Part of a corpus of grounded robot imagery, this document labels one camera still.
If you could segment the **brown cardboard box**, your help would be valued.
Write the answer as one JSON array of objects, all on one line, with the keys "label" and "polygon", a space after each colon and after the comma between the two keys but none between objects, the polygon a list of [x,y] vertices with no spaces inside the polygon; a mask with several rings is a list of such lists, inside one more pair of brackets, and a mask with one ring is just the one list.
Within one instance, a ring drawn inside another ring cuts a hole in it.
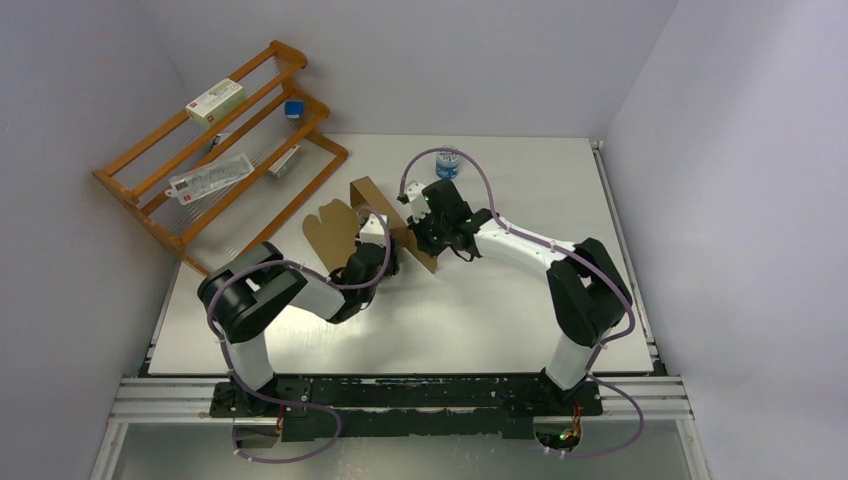
[{"label": "brown cardboard box", "polygon": [[405,248],[428,271],[436,272],[437,259],[418,248],[406,221],[368,176],[350,183],[348,203],[334,199],[322,205],[317,214],[307,215],[302,223],[307,241],[327,270],[344,266],[348,257],[354,253],[355,238],[361,225],[358,210],[365,206],[386,215],[391,235],[399,246]]}]

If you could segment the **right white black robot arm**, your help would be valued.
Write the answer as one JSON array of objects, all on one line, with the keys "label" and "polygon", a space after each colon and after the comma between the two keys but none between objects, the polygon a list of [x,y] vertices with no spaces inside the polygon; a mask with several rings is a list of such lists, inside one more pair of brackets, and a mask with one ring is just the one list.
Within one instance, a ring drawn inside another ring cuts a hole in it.
[{"label": "right white black robot arm", "polygon": [[578,399],[606,334],[632,310],[632,297],[605,246],[594,238],[559,243],[516,227],[488,208],[477,211],[455,184],[441,179],[410,183],[398,196],[411,214],[408,226],[424,253],[450,249],[469,260],[496,260],[537,275],[547,285],[561,331],[543,372],[542,406],[562,414]]}]

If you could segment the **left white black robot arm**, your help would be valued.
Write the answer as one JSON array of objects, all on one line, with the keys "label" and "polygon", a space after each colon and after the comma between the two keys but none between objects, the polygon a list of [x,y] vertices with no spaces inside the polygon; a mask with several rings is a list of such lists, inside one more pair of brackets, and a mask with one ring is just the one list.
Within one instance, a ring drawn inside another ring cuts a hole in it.
[{"label": "left white black robot arm", "polygon": [[265,330],[288,307],[341,324],[367,308],[378,283],[399,272],[396,241],[357,241],[346,264],[328,279],[286,259],[273,244],[260,246],[209,274],[198,287],[213,331],[229,358],[237,403],[261,416],[273,409],[277,381]]}]

